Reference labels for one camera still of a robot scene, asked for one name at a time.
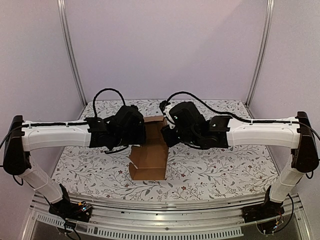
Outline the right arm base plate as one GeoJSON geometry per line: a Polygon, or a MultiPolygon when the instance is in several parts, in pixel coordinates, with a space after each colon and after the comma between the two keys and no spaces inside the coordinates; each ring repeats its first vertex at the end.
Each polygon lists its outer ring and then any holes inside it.
{"type": "Polygon", "coordinates": [[[245,223],[256,222],[285,213],[283,203],[272,201],[245,206],[241,208],[242,218],[245,223]]]}

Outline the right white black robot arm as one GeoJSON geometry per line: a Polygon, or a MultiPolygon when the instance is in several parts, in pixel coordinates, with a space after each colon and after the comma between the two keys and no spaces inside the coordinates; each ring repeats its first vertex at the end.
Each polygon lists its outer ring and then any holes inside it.
{"type": "Polygon", "coordinates": [[[182,143],[199,150],[241,145],[290,149],[286,166],[268,188],[264,202],[258,208],[262,218],[274,214],[301,178],[320,164],[316,133],[303,111],[285,119],[246,119],[230,112],[216,111],[215,116],[206,120],[191,101],[171,104],[164,100],[159,108],[168,120],[161,134],[169,148],[182,143]]]}

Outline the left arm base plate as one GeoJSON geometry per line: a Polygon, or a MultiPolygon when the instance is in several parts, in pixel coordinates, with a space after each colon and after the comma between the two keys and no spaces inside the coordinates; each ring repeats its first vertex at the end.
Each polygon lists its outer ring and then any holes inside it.
{"type": "Polygon", "coordinates": [[[93,211],[91,203],[81,201],[73,203],[67,199],[62,199],[57,203],[49,202],[49,213],[57,215],[62,219],[71,219],[88,223],[93,211]]]}

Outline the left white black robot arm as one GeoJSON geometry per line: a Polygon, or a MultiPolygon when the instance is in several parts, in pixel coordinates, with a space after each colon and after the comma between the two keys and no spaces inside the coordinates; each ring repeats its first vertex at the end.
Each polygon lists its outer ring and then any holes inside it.
{"type": "Polygon", "coordinates": [[[1,143],[4,147],[4,171],[18,176],[41,193],[63,217],[74,213],[67,190],[47,175],[31,159],[31,151],[54,147],[116,147],[146,142],[144,117],[135,105],[121,106],[115,115],[97,116],[70,122],[32,122],[16,115],[1,143]]]}

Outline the brown cardboard box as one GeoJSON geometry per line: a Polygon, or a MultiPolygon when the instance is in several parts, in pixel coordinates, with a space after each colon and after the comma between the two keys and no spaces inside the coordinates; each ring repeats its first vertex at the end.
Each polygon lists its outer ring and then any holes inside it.
{"type": "Polygon", "coordinates": [[[129,174],[134,181],[163,181],[166,176],[169,148],[161,129],[167,122],[162,115],[144,118],[146,142],[132,146],[129,155],[129,174]]]}

